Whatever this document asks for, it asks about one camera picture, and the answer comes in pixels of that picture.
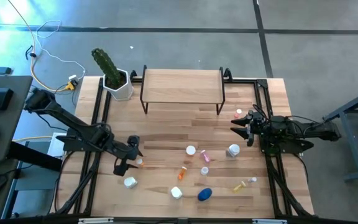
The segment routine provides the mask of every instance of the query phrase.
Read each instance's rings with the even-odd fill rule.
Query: wooden plank
[[[147,69],[143,101],[146,103],[222,103],[221,72]]]
[[[99,77],[84,77],[76,115],[86,122],[92,117]],[[269,79],[270,98],[274,114],[291,115],[283,79]],[[140,150],[145,166],[130,169],[124,177],[112,174],[115,157],[103,153],[93,201],[92,216],[102,217],[197,217],[197,218],[273,218],[269,180],[258,139],[247,147],[246,143],[229,128],[236,109],[245,114],[255,103],[251,85],[226,85],[226,104],[219,116],[214,105],[161,104],[149,106],[144,114],[139,100],[140,84],[135,83],[134,96],[129,101],[112,100],[108,123],[120,141],[126,142],[131,134],[140,136]],[[241,147],[235,158],[227,158],[225,150],[230,144]],[[199,152],[205,149],[211,158],[205,164],[199,154],[188,157],[187,145],[194,145]],[[82,152],[76,152],[67,161],[58,190],[61,207],[73,193],[80,178]],[[302,206],[313,213],[308,185],[302,163],[292,155],[283,155],[283,164],[289,189]],[[188,172],[182,181],[177,175],[181,166]],[[208,166],[205,177],[200,169]],[[124,179],[133,176],[138,185],[129,190]],[[258,181],[234,194],[232,189],[242,180],[256,176]],[[183,197],[170,195],[170,189],[178,186]],[[209,187],[213,196],[205,201],[196,199],[197,193]],[[280,208],[284,211],[281,191],[278,190]],[[83,196],[84,209],[88,187]]]

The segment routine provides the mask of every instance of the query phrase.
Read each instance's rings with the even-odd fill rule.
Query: pink object
[[[209,157],[205,154],[205,150],[201,151],[201,155],[204,157],[205,162],[210,162]]]

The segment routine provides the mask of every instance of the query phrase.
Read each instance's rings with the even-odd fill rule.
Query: yellow cable
[[[30,139],[42,139],[42,138],[52,138],[52,136],[27,137],[27,138],[15,139],[15,140],[12,140],[12,141],[19,142],[19,141],[25,141],[25,140],[30,140]]]
[[[11,2],[11,0],[7,0],[9,1],[9,3],[11,3],[12,7],[16,10],[16,12],[19,14],[19,16],[22,18],[22,20],[24,21],[25,25],[27,26],[27,28],[30,31],[31,37],[32,37],[32,42],[33,42],[33,49],[32,49],[32,53],[35,54],[35,38],[34,38],[34,34],[31,31],[30,26],[28,25],[28,23],[25,21],[25,19],[23,18],[22,14],[19,12],[19,10],[16,9],[15,5],[13,5],[13,3]],[[33,78],[35,79],[35,81],[37,81],[41,86],[43,86],[45,89],[52,91],[52,92],[60,92],[60,91],[65,91],[67,90],[66,88],[61,89],[61,90],[54,90],[52,88],[47,87],[46,85],[44,85],[38,78],[37,76],[35,76],[34,73],[34,58],[31,57],[31,65],[30,65],[30,71],[31,71],[31,75],[33,76]]]

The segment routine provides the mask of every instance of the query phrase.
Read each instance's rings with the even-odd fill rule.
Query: blue egg
[[[211,195],[212,195],[212,190],[210,188],[206,188],[198,194],[197,198],[200,202],[202,202],[209,199]]]

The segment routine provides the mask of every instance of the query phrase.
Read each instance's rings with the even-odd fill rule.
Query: white cable
[[[38,35],[38,31],[39,31],[43,26],[45,26],[46,24],[48,24],[49,22],[59,22],[59,25],[57,26],[57,29],[55,29],[54,31],[52,31],[52,32],[51,32],[49,35],[47,35],[47,36]],[[78,66],[80,66],[80,67],[83,69],[83,72],[82,72],[82,76],[81,76],[80,78],[78,78],[78,79],[82,79],[82,78],[84,78],[84,76],[85,76],[85,68],[84,68],[84,66],[80,65],[80,64],[79,64],[78,62],[76,62],[76,61],[62,60],[62,59],[60,59],[59,57],[50,54],[48,50],[46,50],[46,49],[44,49],[44,48],[42,47],[42,45],[41,45],[41,43],[40,43],[40,41],[39,41],[39,39],[38,39],[38,37],[44,38],[44,39],[50,37],[54,32],[59,31],[59,28],[60,28],[60,25],[61,25],[61,24],[62,24],[62,22],[61,22],[60,20],[52,20],[52,21],[44,22],[44,24],[42,24],[42,26],[38,27],[38,29],[37,29],[37,31],[36,31],[36,33],[35,33],[35,39],[37,40],[38,44],[40,45],[41,50],[45,51],[49,56],[51,56],[51,57],[53,57],[53,58],[56,58],[56,59],[58,59],[58,60],[61,61],[61,62],[76,63]]]

